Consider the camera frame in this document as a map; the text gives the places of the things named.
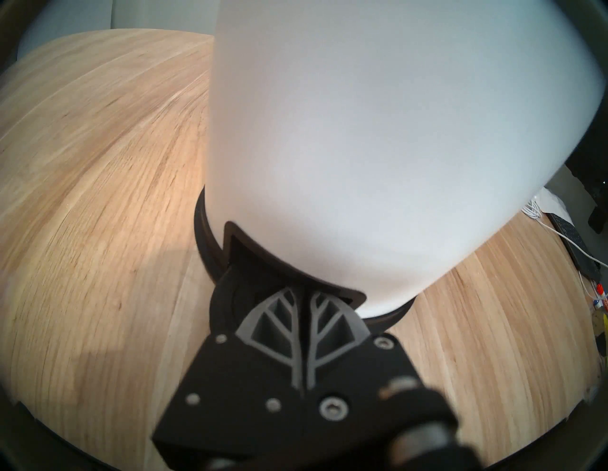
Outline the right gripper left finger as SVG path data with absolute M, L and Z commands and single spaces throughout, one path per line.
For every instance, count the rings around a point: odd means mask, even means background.
M 244 461 L 304 435 L 301 305 L 284 288 L 205 340 L 153 433 L 166 465 Z

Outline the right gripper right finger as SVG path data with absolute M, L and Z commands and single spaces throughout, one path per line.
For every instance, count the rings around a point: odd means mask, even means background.
M 397 339 L 371 332 L 340 298 L 303 292 L 303 440 L 340 436 L 389 393 L 423 382 Z

